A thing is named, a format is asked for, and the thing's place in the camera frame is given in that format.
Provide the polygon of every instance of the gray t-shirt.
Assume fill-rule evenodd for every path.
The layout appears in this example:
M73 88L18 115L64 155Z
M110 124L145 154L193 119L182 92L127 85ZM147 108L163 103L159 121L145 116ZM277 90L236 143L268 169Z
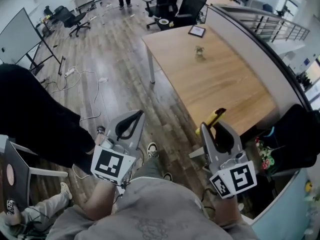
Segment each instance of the gray t-shirt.
M221 228L203 212L198 197L173 182L140 177L127 186L117 211L91 221L75 205L52 226L47 240L256 240L241 222Z

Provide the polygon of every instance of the yellow tool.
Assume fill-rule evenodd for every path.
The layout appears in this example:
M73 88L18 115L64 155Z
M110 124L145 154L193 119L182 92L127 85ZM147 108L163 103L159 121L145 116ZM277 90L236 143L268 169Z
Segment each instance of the yellow tool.
M219 108L211 113L211 115L205 120L205 124L211 128L215 125L216 122L218 122L221 117L225 114L227 110L225 108ZM200 134L200 128L195 130L195 134Z

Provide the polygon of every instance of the whiteboard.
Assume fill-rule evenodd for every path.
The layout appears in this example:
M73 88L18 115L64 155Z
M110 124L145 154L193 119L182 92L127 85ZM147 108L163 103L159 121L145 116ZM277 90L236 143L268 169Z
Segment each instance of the whiteboard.
M22 8L0 34L0 60L16 64L41 42L25 8Z

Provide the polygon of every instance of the foot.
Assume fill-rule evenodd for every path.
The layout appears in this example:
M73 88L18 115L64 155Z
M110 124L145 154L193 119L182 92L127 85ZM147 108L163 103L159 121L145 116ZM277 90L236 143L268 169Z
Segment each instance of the foot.
M172 182L172 174L170 172L167 172L165 175L163 175L163 179Z
M71 200L71 199L73 198L73 196L72 196L72 194L71 194L71 191L70 191L67 183L61 182L61 183L60 183L60 186L61 186L61 193L67 192L67 193L68 193L68 196L69 196L69 200Z
M97 134L103 134L105 135L105 132L106 132L106 128L102 125L99 125L97 128L96 128L96 133Z
M147 148L147 153L148 153L148 158L157 158L159 157L158 155L158 149L157 149L157 145L156 143L154 142L151 142L149 145L148 145L148 148Z

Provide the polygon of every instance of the black wall trim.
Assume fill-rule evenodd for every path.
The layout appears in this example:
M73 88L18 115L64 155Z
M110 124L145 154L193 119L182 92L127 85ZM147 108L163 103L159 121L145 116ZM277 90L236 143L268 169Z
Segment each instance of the black wall trim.
M237 28L241 29L248 37L250 37L250 39L254 41L256 45L259 46L265 52L265 54L269 56L269 58L273 61L273 63L278 67L278 69L281 71L281 73L284 75L284 77L287 79L287 81L291 85L292 89L294 90L295 94L300 100L302 106L307 111L313 110L304 91L302 90L300 84L296 80L296 76L289 70L289 68L282 61L282 59L280 59L280 57L275 53L275 51L272 50L272 48L264 40L262 40L259 36L253 33L246 25L242 24L239 20L233 18L230 14L228 14L222 8L218 6L209 6L208 10L213 10L217 14L221 15L222 17L227 19L229 22L237 26Z

